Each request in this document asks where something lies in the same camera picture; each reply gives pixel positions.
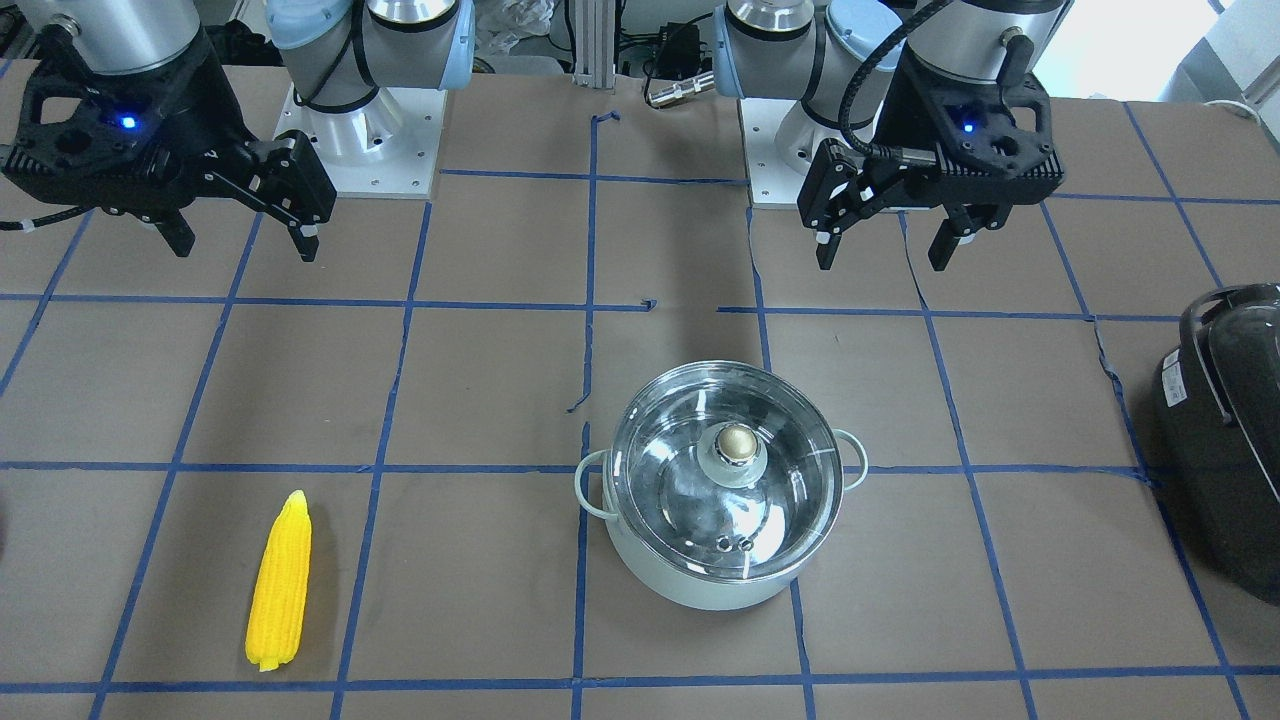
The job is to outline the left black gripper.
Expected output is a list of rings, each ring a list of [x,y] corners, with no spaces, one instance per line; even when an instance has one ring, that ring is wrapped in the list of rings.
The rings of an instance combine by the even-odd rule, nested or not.
[[[1057,190],[1061,160],[1032,49],[998,49],[991,83],[948,77],[913,50],[901,55],[872,141],[892,155],[867,158],[854,173],[859,152],[824,141],[797,196],[820,270],[832,268],[852,224],[886,208],[945,205],[928,250],[932,269],[945,272],[977,232],[970,206],[1032,205]]]

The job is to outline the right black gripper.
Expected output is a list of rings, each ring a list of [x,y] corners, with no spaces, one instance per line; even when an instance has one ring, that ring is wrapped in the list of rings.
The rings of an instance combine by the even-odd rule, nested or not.
[[[45,28],[38,41],[44,58],[3,159],[20,190],[151,217],[177,258],[196,243],[180,209],[234,199],[292,224],[300,260],[315,261],[335,187],[302,132],[266,141],[248,129],[206,32],[160,67],[120,76],[92,72],[64,28]]]

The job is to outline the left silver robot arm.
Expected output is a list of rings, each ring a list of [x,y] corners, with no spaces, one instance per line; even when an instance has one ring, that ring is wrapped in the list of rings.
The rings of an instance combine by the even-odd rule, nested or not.
[[[790,100],[819,131],[796,208],[822,269],[883,210],[942,208],[928,259],[1005,225],[1066,177],[1034,76],[1066,1],[730,1],[713,72],[728,97]]]

